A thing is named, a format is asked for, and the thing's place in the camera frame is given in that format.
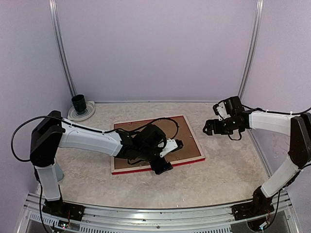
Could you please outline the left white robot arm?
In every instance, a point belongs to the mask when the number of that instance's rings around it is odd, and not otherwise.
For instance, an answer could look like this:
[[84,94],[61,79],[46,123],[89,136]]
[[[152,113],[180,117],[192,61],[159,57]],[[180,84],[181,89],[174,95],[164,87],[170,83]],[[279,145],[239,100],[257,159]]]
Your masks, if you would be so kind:
[[30,161],[45,195],[42,212],[67,221],[81,221],[85,207],[63,201],[55,168],[58,148],[95,151],[135,163],[148,162],[159,175],[173,167],[165,156],[183,146],[181,141],[167,138],[153,122],[132,131],[105,132],[75,124],[62,118],[59,111],[52,111],[41,119],[32,131]]

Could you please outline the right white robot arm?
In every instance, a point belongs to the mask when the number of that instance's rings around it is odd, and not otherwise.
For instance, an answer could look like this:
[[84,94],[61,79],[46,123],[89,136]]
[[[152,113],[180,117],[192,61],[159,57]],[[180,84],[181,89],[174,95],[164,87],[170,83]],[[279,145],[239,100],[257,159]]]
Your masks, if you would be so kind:
[[292,184],[297,176],[311,164],[311,111],[278,112],[242,104],[240,97],[221,100],[212,107],[215,119],[203,126],[207,135],[224,135],[249,131],[269,167],[267,181],[253,192],[252,200],[232,206],[235,220],[277,213],[273,198]]

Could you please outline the white round plate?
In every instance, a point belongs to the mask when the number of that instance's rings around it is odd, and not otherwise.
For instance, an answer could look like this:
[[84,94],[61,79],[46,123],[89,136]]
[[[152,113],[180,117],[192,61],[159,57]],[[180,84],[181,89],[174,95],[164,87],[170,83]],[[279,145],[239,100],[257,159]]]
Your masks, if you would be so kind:
[[94,101],[87,101],[86,102],[86,109],[82,112],[78,112],[75,110],[74,107],[71,107],[67,119],[75,122],[80,122],[89,119],[95,113],[95,102]]

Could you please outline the light blue paper cup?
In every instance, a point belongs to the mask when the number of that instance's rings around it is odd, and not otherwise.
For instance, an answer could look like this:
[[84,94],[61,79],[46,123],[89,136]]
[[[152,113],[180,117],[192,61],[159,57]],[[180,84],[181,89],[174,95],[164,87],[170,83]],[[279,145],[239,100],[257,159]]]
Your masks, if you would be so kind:
[[64,172],[57,161],[55,161],[55,172],[56,172],[57,181],[58,182],[62,181],[64,178]]

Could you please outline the black cup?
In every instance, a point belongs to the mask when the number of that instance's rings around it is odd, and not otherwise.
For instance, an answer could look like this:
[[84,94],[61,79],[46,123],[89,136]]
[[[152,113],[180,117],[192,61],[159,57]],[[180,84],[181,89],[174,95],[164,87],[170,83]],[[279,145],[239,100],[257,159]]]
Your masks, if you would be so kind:
[[79,94],[72,97],[71,102],[78,115],[82,115],[86,112],[86,100],[84,95]]

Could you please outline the front aluminium rail base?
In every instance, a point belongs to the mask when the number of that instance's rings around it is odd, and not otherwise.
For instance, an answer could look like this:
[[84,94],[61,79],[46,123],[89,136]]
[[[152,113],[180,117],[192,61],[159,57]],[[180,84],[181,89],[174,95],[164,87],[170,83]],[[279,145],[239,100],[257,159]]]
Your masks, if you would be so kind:
[[212,206],[135,209],[84,204],[79,221],[69,228],[59,227],[64,218],[40,213],[45,199],[29,193],[22,207],[15,233],[45,232],[55,227],[64,233],[239,233],[249,232],[251,218],[235,220],[232,207],[237,202]]

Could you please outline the right aluminium corner post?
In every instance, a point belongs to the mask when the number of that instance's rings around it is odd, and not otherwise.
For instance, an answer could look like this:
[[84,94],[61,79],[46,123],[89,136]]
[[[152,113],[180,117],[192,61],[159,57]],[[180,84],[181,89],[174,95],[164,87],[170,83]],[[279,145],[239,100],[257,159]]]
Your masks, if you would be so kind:
[[247,53],[246,62],[245,62],[245,66],[244,66],[243,73],[242,73],[242,80],[241,80],[239,91],[238,91],[238,96],[240,99],[243,98],[243,95],[245,93],[252,63],[254,60],[256,46],[258,42],[258,36],[260,32],[260,24],[261,24],[261,19],[262,19],[262,14],[263,14],[263,7],[264,7],[264,0],[257,0],[255,13],[254,13],[254,20],[253,20],[253,25],[252,25],[252,31],[251,31],[251,37],[250,37],[250,43],[248,47],[248,53]]

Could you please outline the aluminium corner post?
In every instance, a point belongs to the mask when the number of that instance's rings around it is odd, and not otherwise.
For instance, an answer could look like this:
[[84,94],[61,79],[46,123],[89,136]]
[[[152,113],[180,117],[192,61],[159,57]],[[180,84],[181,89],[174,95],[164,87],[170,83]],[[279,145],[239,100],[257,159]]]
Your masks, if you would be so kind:
[[256,46],[258,42],[258,36],[260,32],[260,24],[261,24],[261,19],[262,19],[262,14],[263,14],[263,7],[264,7],[264,0],[257,0],[255,13],[254,13],[254,20],[253,20],[253,25],[252,25],[252,31],[251,31],[251,37],[250,37],[250,43],[248,47],[248,53],[247,53],[246,62],[245,62],[245,66],[244,66],[243,73],[242,73],[242,80],[241,80],[239,91],[238,91],[238,96],[240,99],[243,98],[243,95],[245,93],[252,63],[254,60]]
[[74,97],[76,96],[76,89],[73,83],[73,79],[71,77],[68,60],[67,60],[66,53],[65,53],[65,47],[64,47],[64,43],[62,39],[62,34],[61,34],[61,27],[60,27],[56,0],[49,0],[49,8],[50,8],[50,14],[51,14],[51,19],[52,19],[52,26],[53,26],[53,31],[55,35],[56,45],[57,45],[60,61],[62,64],[62,68],[64,71],[66,83],[68,85],[71,97]]

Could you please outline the left aluminium corner post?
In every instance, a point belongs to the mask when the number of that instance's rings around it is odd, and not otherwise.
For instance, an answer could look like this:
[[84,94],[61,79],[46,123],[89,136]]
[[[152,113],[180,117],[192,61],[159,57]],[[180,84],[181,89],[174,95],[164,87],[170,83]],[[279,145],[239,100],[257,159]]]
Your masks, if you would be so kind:
[[60,27],[56,0],[49,0],[49,8],[50,8],[50,14],[51,14],[51,19],[52,19],[52,26],[53,26],[53,31],[55,35],[56,45],[57,45],[60,61],[62,64],[62,68],[64,71],[66,83],[68,85],[71,97],[74,97],[76,96],[76,89],[73,83],[73,79],[71,77],[68,60],[67,60],[66,53],[65,53],[65,47],[64,47],[64,43],[62,39],[62,34],[61,34],[61,27]]

